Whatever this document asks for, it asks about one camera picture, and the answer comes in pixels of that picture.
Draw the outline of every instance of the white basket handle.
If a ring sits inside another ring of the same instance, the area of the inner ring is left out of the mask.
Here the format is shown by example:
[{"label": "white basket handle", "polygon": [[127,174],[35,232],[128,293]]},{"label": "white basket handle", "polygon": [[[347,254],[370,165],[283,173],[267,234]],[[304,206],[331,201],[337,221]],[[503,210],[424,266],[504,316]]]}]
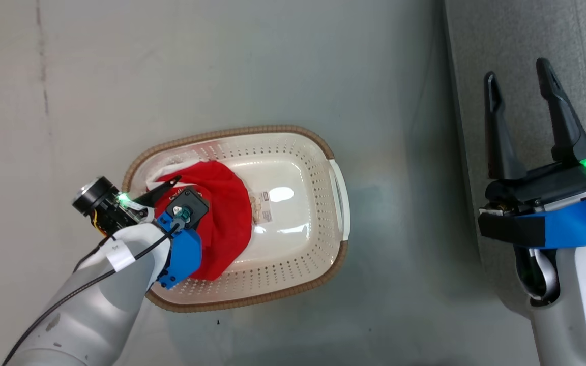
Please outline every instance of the white basket handle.
[{"label": "white basket handle", "polygon": [[334,194],[336,202],[336,209],[338,213],[338,220],[342,218],[342,239],[347,240],[349,237],[349,198],[347,197],[347,187],[345,186],[345,179],[342,177],[340,167],[335,160],[330,159],[333,173],[336,178],[335,186],[338,188],[338,195]]}]

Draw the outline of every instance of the brown basket rim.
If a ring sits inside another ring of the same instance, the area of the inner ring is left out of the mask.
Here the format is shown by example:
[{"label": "brown basket rim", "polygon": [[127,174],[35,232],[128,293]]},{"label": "brown basket rim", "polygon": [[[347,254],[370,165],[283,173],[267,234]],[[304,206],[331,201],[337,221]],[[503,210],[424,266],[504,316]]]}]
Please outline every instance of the brown basket rim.
[{"label": "brown basket rim", "polygon": [[[223,137],[270,133],[289,133],[303,135],[311,139],[314,143],[318,144],[319,148],[323,151],[324,155],[328,159],[334,158],[332,149],[330,149],[328,144],[323,139],[321,139],[321,137],[316,135],[316,133],[307,130],[306,128],[298,126],[279,125],[244,127],[233,128],[230,130],[223,130],[217,132],[207,132],[205,134],[193,135],[190,137],[184,137],[183,139],[177,139],[167,143],[158,144],[142,152],[139,156],[137,156],[137,158],[132,162],[132,164],[130,164],[130,167],[128,167],[128,171],[126,171],[126,175],[124,176],[122,192],[127,192],[130,189],[130,182],[132,181],[132,178],[135,176],[137,169],[139,169],[139,166],[155,154],[161,153],[171,148],[180,147],[187,144],[200,143],[214,139],[220,139]],[[267,294],[244,297],[240,299],[197,304],[171,303],[170,301],[165,301],[164,299],[156,295],[152,289],[149,290],[149,292],[147,292],[146,298],[148,298],[151,302],[153,302],[160,308],[163,308],[168,311],[173,311],[175,313],[198,313],[201,311],[225,310],[232,308],[240,308],[242,306],[254,305],[258,303],[272,301],[275,299],[281,299],[287,296],[300,294],[301,292],[305,292],[307,290],[315,289],[319,285],[324,284],[333,276],[335,276],[335,274],[339,271],[340,267],[342,267],[342,264],[345,261],[345,257],[347,255],[347,246],[347,240],[340,242],[336,260],[333,262],[332,266],[329,269],[327,269],[327,271],[323,273],[323,275],[321,275],[319,278],[316,278],[315,280],[309,282],[302,283],[300,285],[289,287],[288,289],[277,290],[274,292],[268,292]]]}]

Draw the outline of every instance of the laundry basket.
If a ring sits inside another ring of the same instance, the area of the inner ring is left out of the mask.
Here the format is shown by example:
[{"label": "laundry basket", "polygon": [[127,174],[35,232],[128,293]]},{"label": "laundry basket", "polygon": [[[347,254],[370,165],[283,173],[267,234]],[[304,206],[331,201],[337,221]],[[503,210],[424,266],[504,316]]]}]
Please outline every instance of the laundry basket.
[{"label": "laundry basket", "polygon": [[327,144],[292,126],[239,128],[160,144],[130,166],[123,191],[137,197],[166,165],[218,160],[239,176],[253,201],[246,250],[214,281],[187,278],[146,295],[179,313],[253,305],[314,289],[339,270],[347,252],[349,202]]}]

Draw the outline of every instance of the gray floor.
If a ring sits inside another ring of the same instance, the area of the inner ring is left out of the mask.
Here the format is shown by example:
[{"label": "gray floor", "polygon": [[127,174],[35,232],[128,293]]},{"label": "gray floor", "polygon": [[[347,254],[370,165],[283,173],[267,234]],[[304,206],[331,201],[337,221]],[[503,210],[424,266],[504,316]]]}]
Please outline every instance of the gray floor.
[{"label": "gray floor", "polygon": [[347,181],[342,271],[250,308],[145,303],[119,366],[537,364],[530,323],[477,262],[440,14],[420,0],[0,1],[0,360],[97,240],[69,204],[80,185],[120,184],[169,139],[295,123]]}]

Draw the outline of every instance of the gray fabric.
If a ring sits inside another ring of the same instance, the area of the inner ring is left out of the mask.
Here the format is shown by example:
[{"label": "gray fabric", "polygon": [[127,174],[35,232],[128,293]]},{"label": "gray fabric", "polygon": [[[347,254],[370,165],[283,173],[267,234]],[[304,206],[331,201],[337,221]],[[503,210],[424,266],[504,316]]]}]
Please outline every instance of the gray fabric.
[{"label": "gray fabric", "polygon": [[[496,72],[505,116],[528,168],[551,162],[553,144],[546,102],[539,93],[535,60],[551,61],[586,129],[586,2],[516,0],[446,2],[462,147],[472,195],[472,215],[484,204],[489,181],[483,125],[483,77]],[[503,303],[526,315],[527,297],[514,271],[508,244],[479,235],[482,264]]]}]

